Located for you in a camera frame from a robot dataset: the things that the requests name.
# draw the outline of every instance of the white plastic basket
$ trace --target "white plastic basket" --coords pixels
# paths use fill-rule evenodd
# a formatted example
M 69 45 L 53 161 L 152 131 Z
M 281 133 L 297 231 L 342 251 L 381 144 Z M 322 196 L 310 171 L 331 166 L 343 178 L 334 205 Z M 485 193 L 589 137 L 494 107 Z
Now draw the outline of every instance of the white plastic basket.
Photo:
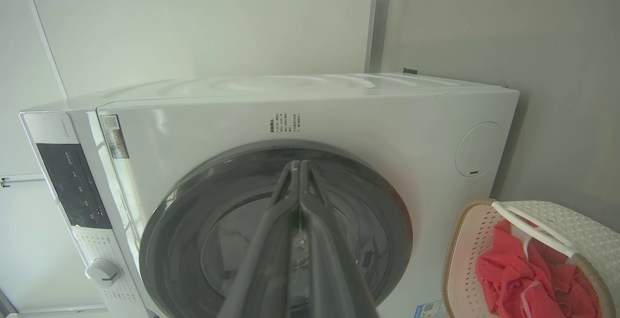
M 523 219 L 542 230 L 534 229 Z M 620 318 L 620 234 L 566 207 L 544 201 L 478 199 L 465 206 L 452 233 L 443 272 L 443 301 L 452 318 L 496 318 L 476 277 L 478 256 L 493 246 L 493 227 L 503 219 L 566 254 L 587 276 L 603 318 Z

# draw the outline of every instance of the white stitching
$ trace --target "white stitching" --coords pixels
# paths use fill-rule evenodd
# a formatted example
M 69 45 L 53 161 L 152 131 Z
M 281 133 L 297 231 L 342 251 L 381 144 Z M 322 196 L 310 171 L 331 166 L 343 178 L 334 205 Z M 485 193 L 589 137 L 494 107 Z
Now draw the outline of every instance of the white stitching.
M 529 285 L 529 287 L 525 288 L 525 290 L 521 292 L 521 304 L 523 305 L 523 311 L 525 311 L 525 315 L 527 316 L 527 318 L 532 318 L 532 313 L 530 312 L 529 305 L 527 304 L 527 301 L 525 300 L 525 293 L 527 292 L 527 290 L 532 289 L 538 284 L 541 284 L 541 283 L 539 281 L 533 281 Z

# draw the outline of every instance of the white washing machine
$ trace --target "white washing machine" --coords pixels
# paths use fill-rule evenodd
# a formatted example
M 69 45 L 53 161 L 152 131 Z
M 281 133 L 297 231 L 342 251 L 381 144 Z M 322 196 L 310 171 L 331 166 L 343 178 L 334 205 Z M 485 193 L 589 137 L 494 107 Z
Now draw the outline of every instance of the white washing machine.
M 384 318 L 441 309 L 463 203 L 489 196 L 518 91 L 409 74 L 162 81 L 22 112 L 113 317 L 215 317 L 286 163 L 311 159 Z M 294 240 L 292 317 L 308 313 Z

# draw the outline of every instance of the white handle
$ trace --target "white handle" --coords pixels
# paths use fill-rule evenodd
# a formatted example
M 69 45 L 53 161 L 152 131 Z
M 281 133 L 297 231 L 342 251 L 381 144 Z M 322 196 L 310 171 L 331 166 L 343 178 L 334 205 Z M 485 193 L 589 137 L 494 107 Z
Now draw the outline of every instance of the white handle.
M 569 258 L 572 258 L 574 254 L 579 253 L 579 251 L 575 248 L 575 245 L 573 245 L 571 241 L 563 237 L 561 234 L 559 234 L 555 230 L 551 229 L 551 227 L 548 227 L 545 223 L 538 221 L 533 216 L 530 216 L 512 206 L 504 207 L 502 203 L 498 201 L 493 202 L 491 206 L 495 208 L 495 210 L 501 216 L 503 216 L 504 219 L 507 219 L 510 223 L 512 223 L 516 227 L 519 227 L 521 230 L 523 230 L 523 232 L 529 234 L 536 240 L 540 241 L 540 243 L 543 243 L 544 245 L 547 245 L 548 247 L 551 247 L 552 249 L 555 249 L 558 252 L 565 254 Z M 555 238 L 552 238 L 548 236 L 547 234 L 544 234 L 543 232 L 537 229 L 534 229 L 534 227 L 531 227 L 525 221 L 521 220 L 517 215 L 524 217 L 528 221 L 532 221 L 532 223 L 535 223 L 541 229 L 545 230 L 546 232 L 549 232 L 549 234 L 551 234 L 551 236 Z

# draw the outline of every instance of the round glass door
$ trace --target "round glass door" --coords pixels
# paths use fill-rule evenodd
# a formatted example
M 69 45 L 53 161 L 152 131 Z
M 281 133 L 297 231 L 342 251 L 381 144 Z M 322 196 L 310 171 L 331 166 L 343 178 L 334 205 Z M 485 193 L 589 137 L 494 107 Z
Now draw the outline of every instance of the round glass door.
M 173 318 L 215 318 L 237 274 L 285 165 L 308 159 L 325 180 L 348 247 L 378 305 L 409 261 L 409 214 L 396 190 L 358 159 L 314 142 L 277 141 L 210 159 L 172 189 L 142 235 L 146 289 Z M 293 240 L 291 317 L 308 316 L 310 258 L 306 232 Z

